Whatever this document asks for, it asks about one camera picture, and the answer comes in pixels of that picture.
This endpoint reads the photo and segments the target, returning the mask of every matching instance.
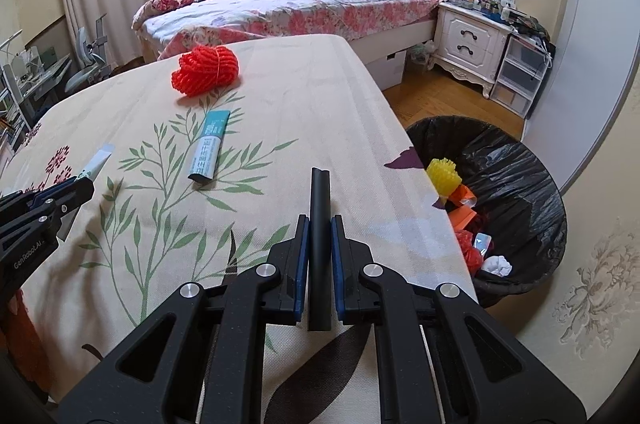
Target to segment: drawer handle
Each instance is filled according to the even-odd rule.
[[[469,56],[474,55],[474,52],[471,49],[469,49],[466,45],[458,45],[458,50],[462,50],[463,47],[469,51]]]
[[[461,30],[460,34],[464,36],[467,32],[474,37],[474,42],[478,41],[478,37],[475,34],[473,34],[473,32],[471,32],[470,30]]]

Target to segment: plastic bag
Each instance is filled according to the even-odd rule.
[[[433,40],[429,40],[428,42],[411,46],[408,50],[411,61],[418,65],[426,65],[429,56],[436,52],[436,44]]]
[[[423,164],[444,157],[456,163],[462,184],[478,198],[480,229],[493,239],[486,257],[502,255],[513,266],[504,278],[478,271],[473,282],[480,304],[494,305],[549,278],[564,255],[566,214],[556,184],[531,150],[500,128],[456,115],[422,119],[407,134]]]

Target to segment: white door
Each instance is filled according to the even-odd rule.
[[[568,0],[554,68],[523,137],[561,189],[606,136],[633,77],[639,38],[640,1]]]

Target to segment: white crumpled paper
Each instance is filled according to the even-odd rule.
[[[484,260],[481,269],[502,278],[511,273],[511,263],[505,257],[489,257]]]

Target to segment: nightstand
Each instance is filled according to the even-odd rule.
[[[438,7],[434,42],[437,63],[458,80],[482,85],[489,99],[511,27],[488,19],[478,11],[443,2]]]

